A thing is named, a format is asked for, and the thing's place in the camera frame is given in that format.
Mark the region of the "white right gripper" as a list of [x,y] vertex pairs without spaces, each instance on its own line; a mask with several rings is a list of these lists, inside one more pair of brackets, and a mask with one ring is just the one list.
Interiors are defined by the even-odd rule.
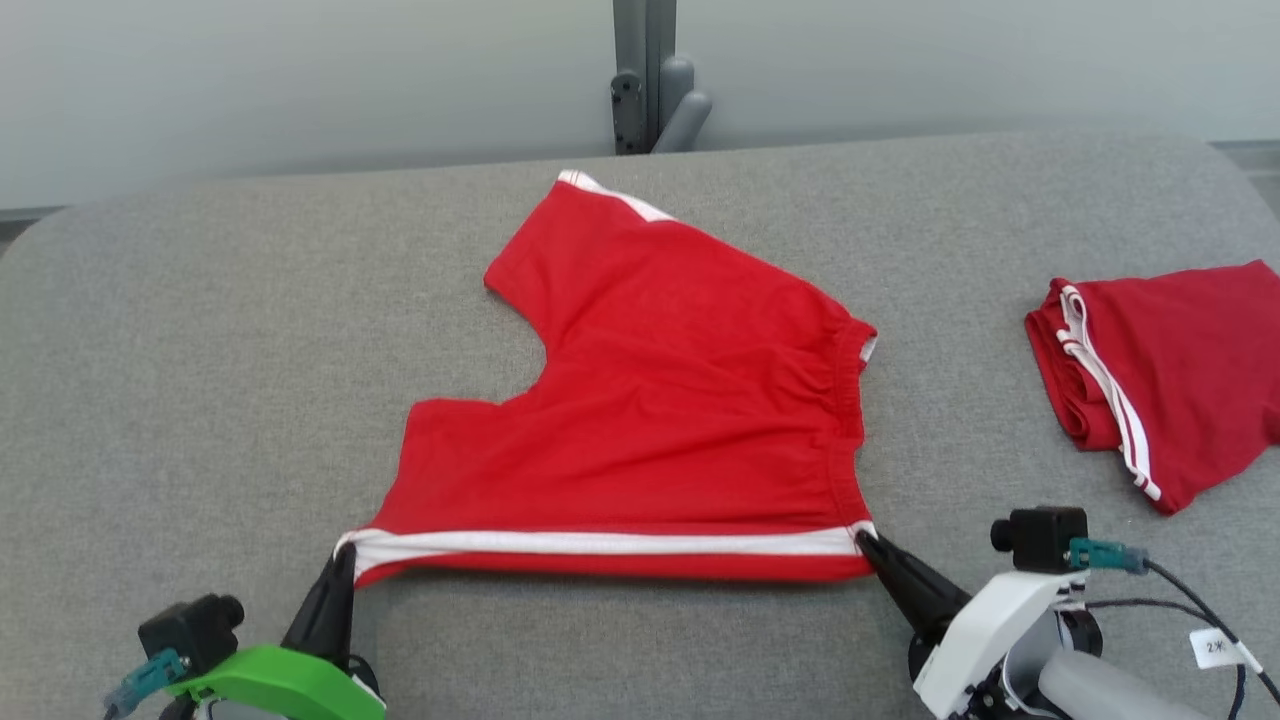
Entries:
[[[1083,571],[1006,571],[972,598],[887,537],[863,533],[858,548],[915,635],[927,644],[940,643],[913,682],[937,720],[965,712],[978,684],[1033,624],[1065,602],[1074,585],[1085,584]],[[951,621],[947,630],[946,621]]]

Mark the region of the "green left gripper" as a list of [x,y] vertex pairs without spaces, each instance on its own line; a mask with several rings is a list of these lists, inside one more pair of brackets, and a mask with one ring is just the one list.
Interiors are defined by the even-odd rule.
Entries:
[[165,692],[197,701],[234,701],[289,720],[387,720],[385,703],[347,669],[356,559],[353,546],[342,546],[326,560],[284,634],[283,647],[239,650],[204,675],[180,679]]

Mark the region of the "red shorts with white stripes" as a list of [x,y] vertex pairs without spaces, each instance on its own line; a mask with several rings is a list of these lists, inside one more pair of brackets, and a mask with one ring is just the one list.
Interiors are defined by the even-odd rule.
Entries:
[[356,585],[417,568],[826,583],[870,575],[855,459],[877,329],[580,170],[484,275],[545,364],[407,416]]

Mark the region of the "red shirt with white trim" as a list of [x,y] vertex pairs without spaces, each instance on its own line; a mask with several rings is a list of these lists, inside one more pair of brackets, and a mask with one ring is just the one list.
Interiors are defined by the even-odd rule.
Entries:
[[1162,515],[1280,446],[1280,274],[1261,260],[1056,278],[1024,327],[1068,437],[1116,451]]

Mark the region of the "dark grey hinge plate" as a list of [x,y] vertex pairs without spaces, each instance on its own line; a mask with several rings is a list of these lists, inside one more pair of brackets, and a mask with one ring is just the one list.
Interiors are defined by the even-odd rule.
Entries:
[[643,78],[631,70],[618,72],[611,81],[611,108],[614,154],[646,154],[646,95]]

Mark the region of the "grey wall skirting rail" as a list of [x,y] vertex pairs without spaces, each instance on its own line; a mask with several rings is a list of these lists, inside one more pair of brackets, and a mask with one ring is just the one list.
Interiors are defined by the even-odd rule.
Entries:
[[1280,138],[1212,142],[1251,182],[1280,220]]
[[65,209],[65,206],[18,208],[0,210],[0,242],[12,242],[36,222]]

